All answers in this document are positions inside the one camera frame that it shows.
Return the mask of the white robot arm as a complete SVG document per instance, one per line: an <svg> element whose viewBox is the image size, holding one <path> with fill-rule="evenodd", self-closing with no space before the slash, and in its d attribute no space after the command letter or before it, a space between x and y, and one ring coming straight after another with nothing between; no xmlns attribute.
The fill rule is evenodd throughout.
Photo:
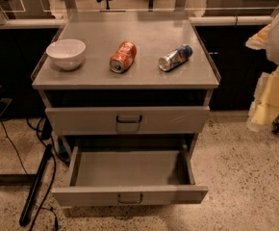
<svg viewBox="0 0 279 231"><path fill-rule="evenodd" d="M270 74L263 73L258 80L254 101L251 103L248 120L249 130L259 132L270 128L279 133L279 13L270 24L249 38L246 47L266 50L266 58L276 64Z"/></svg>

